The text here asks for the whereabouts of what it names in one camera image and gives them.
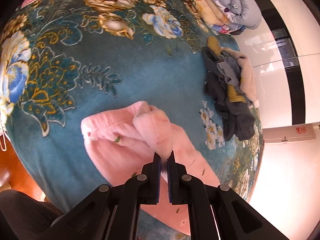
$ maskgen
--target pile of clothes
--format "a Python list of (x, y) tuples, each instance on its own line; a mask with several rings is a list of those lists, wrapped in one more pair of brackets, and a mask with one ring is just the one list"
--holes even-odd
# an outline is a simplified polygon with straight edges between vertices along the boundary
[(239, 35), (254, 30), (262, 20), (255, 0), (191, 0), (206, 25), (219, 33)]
[(255, 122), (249, 107), (259, 107), (249, 60), (239, 51), (221, 48), (214, 37), (208, 38), (202, 56), (208, 69), (204, 91), (215, 100), (225, 140), (234, 134), (240, 141), (249, 140), (254, 135)]

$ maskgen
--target person's leg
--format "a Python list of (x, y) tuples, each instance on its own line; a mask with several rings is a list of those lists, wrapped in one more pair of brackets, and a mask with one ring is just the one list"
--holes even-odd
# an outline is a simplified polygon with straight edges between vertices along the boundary
[(12, 189), (0, 192), (0, 211), (19, 240), (36, 240), (63, 215), (52, 203)]

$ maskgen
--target blue flower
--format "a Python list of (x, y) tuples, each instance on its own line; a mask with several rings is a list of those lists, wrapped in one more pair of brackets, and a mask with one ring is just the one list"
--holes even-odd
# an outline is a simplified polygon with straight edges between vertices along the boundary
[(172, 39), (182, 36), (181, 24), (165, 8), (150, 5), (155, 14), (145, 13), (142, 19), (149, 25), (153, 25), (154, 30), (160, 36)]
[(24, 91), (31, 49), (29, 41), (21, 31), (7, 38), (1, 47), (0, 110), (3, 116), (8, 116)]

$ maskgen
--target screw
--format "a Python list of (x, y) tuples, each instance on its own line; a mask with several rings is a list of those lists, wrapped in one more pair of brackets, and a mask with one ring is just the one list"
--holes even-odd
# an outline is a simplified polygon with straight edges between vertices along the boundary
[(144, 181), (144, 180), (146, 180), (146, 179), (147, 179), (147, 176), (144, 175), (144, 174), (139, 174), (139, 175), (137, 176), (137, 180)]
[(103, 184), (99, 187), (100, 192), (107, 192), (110, 189), (110, 187), (106, 184)]
[(230, 189), (229, 185), (228, 184), (223, 184), (223, 185), (220, 185), (220, 189), (222, 191), (228, 191)]
[(185, 174), (185, 175), (182, 176), (182, 179), (183, 179), (184, 181), (189, 181), (189, 180), (192, 179), (192, 177), (191, 177), (189, 174)]

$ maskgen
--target black panel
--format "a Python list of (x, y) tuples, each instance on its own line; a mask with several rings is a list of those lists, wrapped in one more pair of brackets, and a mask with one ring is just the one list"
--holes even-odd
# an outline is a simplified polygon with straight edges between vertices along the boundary
[(270, 0), (255, 1), (268, 27), (272, 31), (284, 63), (290, 91), (292, 125), (303, 124), (306, 120), (304, 85), (297, 51), (291, 39), (290, 32), (278, 10)]

